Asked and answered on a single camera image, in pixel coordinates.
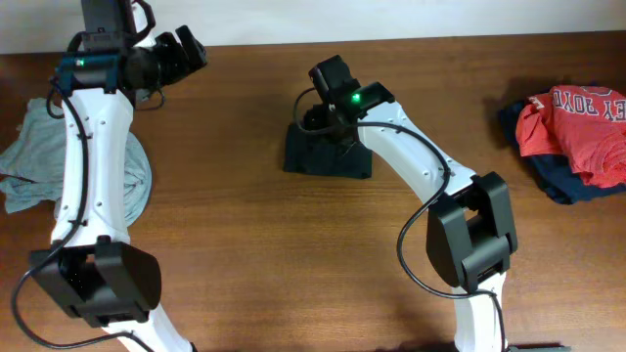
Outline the black t-shirt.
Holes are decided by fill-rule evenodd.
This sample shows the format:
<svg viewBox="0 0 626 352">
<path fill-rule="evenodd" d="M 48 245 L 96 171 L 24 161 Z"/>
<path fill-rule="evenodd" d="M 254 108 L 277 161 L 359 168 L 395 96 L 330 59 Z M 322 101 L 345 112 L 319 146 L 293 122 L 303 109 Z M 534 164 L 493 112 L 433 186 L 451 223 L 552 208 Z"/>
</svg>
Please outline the black t-shirt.
<svg viewBox="0 0 626 352">
<path fill-rule="evenodd" d="M 285 172 L 369 179 L 372 167 L 372 152 L 358 142 L 335 144 L 324 136 L 304 134 L 293 123 L 288 127 L 283 163 Z"/>
</svg>

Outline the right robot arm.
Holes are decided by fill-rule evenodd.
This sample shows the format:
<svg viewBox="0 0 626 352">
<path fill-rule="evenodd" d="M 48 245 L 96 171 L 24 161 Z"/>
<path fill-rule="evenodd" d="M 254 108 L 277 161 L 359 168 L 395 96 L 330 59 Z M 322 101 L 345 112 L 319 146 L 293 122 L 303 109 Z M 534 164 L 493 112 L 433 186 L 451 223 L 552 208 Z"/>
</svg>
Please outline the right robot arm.
<svg viewBox="0 0 626 352">
<path fill-rule="evenodd" d="M 513 351 L 507 339 L 503 289 L 518 249 L 508 185 L 496 172 L 476 174 L 421 131 L 381 83 L 363 86 L 335 55 L 308 72 L 321 102 L 295 126 L 333 142 L 353 141 L 381 157 L 411 188 L 421 206 L 396 241 L 409 279 L 455 306 L 457 351 Z M 409 267 L 404 241 L 425 216 L 428 260 L 449 288 L 427 285 Z"/>
</svg>

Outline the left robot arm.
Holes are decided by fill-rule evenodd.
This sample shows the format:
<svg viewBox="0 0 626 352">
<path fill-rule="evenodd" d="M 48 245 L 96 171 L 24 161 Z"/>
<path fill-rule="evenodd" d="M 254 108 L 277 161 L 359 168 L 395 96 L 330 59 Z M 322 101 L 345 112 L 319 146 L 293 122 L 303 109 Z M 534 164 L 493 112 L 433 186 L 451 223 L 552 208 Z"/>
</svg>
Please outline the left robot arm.
<svg viewBox="0 0 626 352">
<path fill-rule="evenodd" d="M 85 1 L 82 15 L 51 81 L 66 126 L 62 202 L 27 276 L 67 316 L 128 350 L 194 352 L 161 306 L 157 259 L 130 242 L 124 160 L 137 103 L 203 68 L 206 51 L 186 26 L 154 35 L 145 1 Z"/>
</svg>

